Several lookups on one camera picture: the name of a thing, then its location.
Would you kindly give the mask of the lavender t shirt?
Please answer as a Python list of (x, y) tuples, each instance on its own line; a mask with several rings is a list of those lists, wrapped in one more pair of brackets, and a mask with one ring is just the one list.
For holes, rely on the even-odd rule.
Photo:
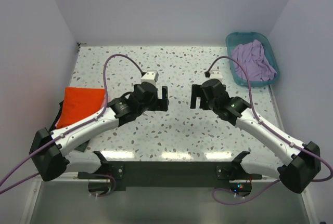
[(276, 70), (268, 62), (262, 43), (255, 39), (247, 44), (239, 44), (231, 52), (236, 60), (246, 70), (250, 81), (270, 81), (277, 75)]

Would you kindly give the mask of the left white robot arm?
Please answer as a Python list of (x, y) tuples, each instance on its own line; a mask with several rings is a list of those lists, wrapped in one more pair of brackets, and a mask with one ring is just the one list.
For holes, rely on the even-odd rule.
[(76, 147), (99, 134), (135, 121), (146, 111), (166, 112), (168, 106), (166, 86), (162, 87), (162, 97), (158, 98), (158, 90), (153, 84), (136, 84), (132, 92), (113, 99), (105, 108), (77, 123), (54, 131), (38, 130), (29, 154), (44, 181), (68, 172), (103, 178), (110, 175), (111, 168), (102, 153), (80, 153), (75, 151)]

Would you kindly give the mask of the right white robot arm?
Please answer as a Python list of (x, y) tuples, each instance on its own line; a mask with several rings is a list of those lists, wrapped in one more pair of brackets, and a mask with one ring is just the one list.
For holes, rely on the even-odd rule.
[(321, 171), (320, 148), (314, 142), (304, 143), (286, 134), (263, 117), (255, 114), (247, 101), (230, 97), (218, 79), (209, 79), (191, 87), (190, 108), (213, 111), (220, 119), (243, 130), (270, 149), (281, 161), (280, 167), (264, 165), (250, 159), (232, 165), (232, 173), (243, 179), (248, 174), (261, 174), (279, 179), (294, 193), (302, 193)]

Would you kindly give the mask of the teal plastic basket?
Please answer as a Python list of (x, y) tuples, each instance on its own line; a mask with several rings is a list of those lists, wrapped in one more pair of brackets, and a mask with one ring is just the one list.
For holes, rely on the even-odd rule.
[[(267, 85), (272, 85), (279, 79), (279, 68), (277, 65), (277, 61), (275, 59), (273, 49), (268, 41), (268, 39), (261, 33), (257, 32), (234, 32), (229, 34), (226, 37), (226, 47), (227, 47), (227, 53), (232, 58), (231, 52), (235, 49), (235, 47), (239, 44), (247, 44), (250, 42), (253, 42), (255, 39), (257, 39), (259, 42), (262, 43), (262, 46), (265, 51), (265, 56), (270, 63), (270, 65), (276, 70), (277, 75), (274, 79), (270, 81), (265, 82), (254, 82), (250, 81), (251, 86), (253, 87), (262, 87)], [(244, 72), (241, 70), (239, 65), (234, 62), (235, 60), (230, 61), (230, 68), (232, 72), (233, 79), (237, 85), (246, 86), (247, 81), (246, 77), (244, 75)]]

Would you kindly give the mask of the orange folded t shirt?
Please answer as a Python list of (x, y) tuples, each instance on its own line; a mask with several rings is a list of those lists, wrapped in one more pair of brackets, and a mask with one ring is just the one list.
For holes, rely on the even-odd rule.
[(62, 114), (56, 126), (57, 129), (67, 127), (101, 109), (105, 97), (102, 88), (66, 87)]

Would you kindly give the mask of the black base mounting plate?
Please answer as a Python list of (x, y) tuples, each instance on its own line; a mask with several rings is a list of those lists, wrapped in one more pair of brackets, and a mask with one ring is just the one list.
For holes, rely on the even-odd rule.
[(235, 162), (109, 162), (104, 168), (88, 174), (78, 173), (78, 178), (89, 180), (90, 190), (106, 188), (105, 178), (116, 180), (116, 191), (129, 187), (161, 188), (229, 188), (230, 181), (262, 179), (261, 175), (246, 173)]

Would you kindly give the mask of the black folded t shirt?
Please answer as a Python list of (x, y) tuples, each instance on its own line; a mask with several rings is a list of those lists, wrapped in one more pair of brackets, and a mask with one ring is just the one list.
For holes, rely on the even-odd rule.
[[(58, 122), (60, 120), (61, 114), (62, 114), (63, 101), (61, 101), (59, 103), (59, 106), (60, 106), (59, 111), (58, 111), (58, 113), (57, 113), (57, 115), (56, 115), (53, 123), (51, 124), (50, 128), (48, 129), (49, 132), (51, 132), (51, 131), (53, 131), (53, 130), (56, 129), (56, 126), (57, 126), (57, 124), (58, 124)], [(84, 152), (87, 149), (88, 145), (89, 145), (89, 140), (87, 140), (86, 142), (84, 142), (81, 145), (77, 146), (75, 148), (75, 150), (77, 150), (79, 152)]]

